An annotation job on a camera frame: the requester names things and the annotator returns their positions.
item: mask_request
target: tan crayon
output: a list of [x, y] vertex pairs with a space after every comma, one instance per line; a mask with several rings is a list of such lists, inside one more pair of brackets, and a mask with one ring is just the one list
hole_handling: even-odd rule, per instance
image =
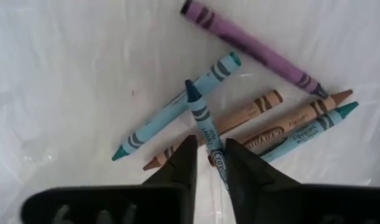
[[351, 94], [353, 94], [353, 91], [347, 90], [331, 95], [325, 100], [317, 100], [299, 108], [295, 113], [278, 119], [260, 131], [252, 135], [237, 138], [237, 140], [253, 153], [261, 153], [261, 150], [263, 150], [265, 146], [268, 146], [268, 144], [274, 143], [275, 140], [284, 137], [287, 133], [335, 109]]
[[[224, 115], [219, 118], [216, 122], [216, 129], [219, 134], [227, 133], [232, 129], [238, 127], [239, 125], [253, 119], [260, 114], [270, 110], [271, 108], [282, 103], [282, 97], [277, 91], [271, 91], [270, 93], [259, 97], [252, 101], [251, 103], [233, 110], [232, 112]], [[200, 133], [195, 134], [198, 139], [198, 145], [201, 146], [205, 142], [201, 137]], [[170, 147], [166, 148], [163, 152], [155, 156], [147, 165], [143, 167], [144, 170], [153, 169], [156, 167], [161, 167], [166, 163], [166, 161], [172, 156], [172, 154], [176, 151], [179, 145], [182, 143], [183, 139], [175, 142]]]

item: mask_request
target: teal crayon tip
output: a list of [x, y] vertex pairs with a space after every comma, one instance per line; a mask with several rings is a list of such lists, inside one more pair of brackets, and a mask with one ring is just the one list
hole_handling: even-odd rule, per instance
[[116, 161], [124, 156], [128, 156], [129, 153], [127, 153], [122, 146], [119, 147], [119, 149], [115, 152], [115, 155], [111, 158], [113, 161]]
[[239, 59], [239, 57], [236, 55], [236, 53], [234, 52], [230, 52], [229, 55], [231, 56], [231, 58], [234, 60], [235, 64], [237, 64], [238, 66], [241, 66], [241, 60]]
[[187, 90], [187, 98], [189, 103], [193, 103], [202, 97], [201, 93], [197, 90], [191, 80], [185, 81], [185, 89]]
[[339, 108], [336, 108], [335, 111], [338, 112], [343, 119], [345, 119], [347, 115], [349, 115], [358, 105], [358, 102], [355, 101], [341, 106]]

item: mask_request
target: crayon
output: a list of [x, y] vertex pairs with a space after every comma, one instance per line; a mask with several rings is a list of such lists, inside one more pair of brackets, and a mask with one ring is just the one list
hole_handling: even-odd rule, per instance
[[[260, 114], [272, 109], [273, 107], [282, 103], [281, 95], [276, 91], [271, 91], [268, 94], [256, 98], [252, 102], [245, 106], [242, 106], [230, 113], [222, 116], [216, 120], [216, 128], [220, 135], [231, 131], [232, 129], [238, 127], [241, 124], [249, 121], [250, 119], [258, 117]], [[202, 146], [205, 142], [201, 137], [201, 133], [195, 133], [199, 139], [198, 145]], [[166, 161], [172, 156], [172, 154], [180, 146], [183, 139], [180, 138], [179, 141], [173, 143], [168, 148], [165, 148], [160, 154], [155, 156], [147, 165], [143, 167], [144, 170], [153, 169], [156, 167], [163, 166]]]
[[310, 121], [313, 121], [323, 114], [335, 109], [351, 94], [353, 94], [353, 91], [347, 90], [331, 95], [327, 99], [317, 100], [311, 104], [304, 105], [296, 112], [278, 119], [255, 134], [246, 136], [245, 138], [239, 138], [238, 142], [244, 144], [244, 146], [250, 151], [257, 154], [263, 146], [267, 145], [267, 143], [272, 143], [274, 140], [282, 138], [290, 131], [304, 126]]
[[321, 84], [307, 73], [292, 65], [288, 60], [274, 52], [234, 24], [200, 2], [188, 0], [180, 11], [184, 17], [208, 32], [248, 54], [262, 65], [276, 72], [280, 77], [306, 92], [321, 98], [328, 97]]
[[227, 185], [227, 168], [226, 161], [223, 156], [223, 143], [220, 140], [219, 134], [213, 124], [212, 117], [206, 105], [206, 101], [193, 85], [191, 80], [185, 81], [185, 87], [188, 95], [188, 107], [190, 108], [198, 128], [201, 130], [206, 141], [206, 146], [210, 151], [213, 160], [216, 163], [216, 168], [221, 179], [224, 182], [226, 189]]
[[[200, 93], [207, 95], [239, 66], [241, 66], [241, 61], [235, 53], [231, 52], [229, 55], [223, 57], [212, 65], [209, 71], [198, 77], [194, 81], [194, 85], [199, 89]], [[164, 106], [158, 113], [153, 115], [153, 117], [141, 128], [134, 131], [126, 141], [121, 144], [115, 155], [112, 157], [112, 160], [115, 161], [136, 151], [144, 143], [154, 137], [160, 130], [187, 110], [187, 108], [187, 94], [183, 92]]]
[[308, 126], [296, 130], [289, 137], [284, 138], [279, 144], [270, 147], [260, 154], [260, 157], [266, 162], [271, 162], [284, 154], [295, 149], [297, 146], [313, 139], [322, 132], [343, 121], [356, 107], [358, 102], [352, 102], [341, 106], [333, 111], [317, 118]]

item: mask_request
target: white cloth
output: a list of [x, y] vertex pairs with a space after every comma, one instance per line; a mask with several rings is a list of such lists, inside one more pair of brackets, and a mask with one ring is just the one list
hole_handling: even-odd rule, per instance
[[[380, 1], [203, 0], [360, 106], [272, 164], [300, 182], [380, 185]], [[183, 114], [130, 157], [120, 140], [231, 48], [186, 21], [176, 0], [0, 0], [0, 223], [31, 194], [72, 185], [140, 184], [142, 166], [194, 126]], [[240, 54], [208, 97], [213, 116], [276, 89], [284, 103], [243, 132], [312, 101]], [[195, 223], [233, 223], [216, 170], [198, 153]]]

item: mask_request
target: crayola logo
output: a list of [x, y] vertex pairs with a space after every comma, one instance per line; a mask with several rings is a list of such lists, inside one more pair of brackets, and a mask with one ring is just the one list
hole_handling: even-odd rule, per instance
[[215, 164], [219, 170], [221, 178], [223, 179], [224, 182], [226, 182], [226, 180], [227, 180], [227, 171], [226, 171], [227, 168], [226, 168], [226, 164], [224, 162], [223, 153], [221, 151], [213, 151], [212, 154], [213, 154], [213, 157], [215, 158]]
[[293, 117], [291, 117], [291, 119], [289, 121], [289, 126], [290, 127], [300, 126], [300, 125], [306, 123], [307, 118], [308, 118], [307, 114], [305, 114], [303, 116], [299, 116], [299, 114], [295, 114]]
[[302, 144], [303, 142], [307, 142], [308, 140], [314, 138], [314, 136], [318, 134], [318, 129], [316, 126], [309, 126], [301, 131], [297, 131], [293, 136], [293, 139], [297, 144]]
[[285, 130], [280, 126], [267, 129], [246, 141], [244, 145], [250, 150], [255, 149], [256, 147], [263, 145], [271, 141], [272, 139], [280, 136], [284, 133], [284, 131]]
[[203, 135], [205, 136], [205, 140], [208, 144], [213, 144], [213, 141], [217, 138], [217, 134], [214, 129], [207, 130], [206, 128], [202, 128]]

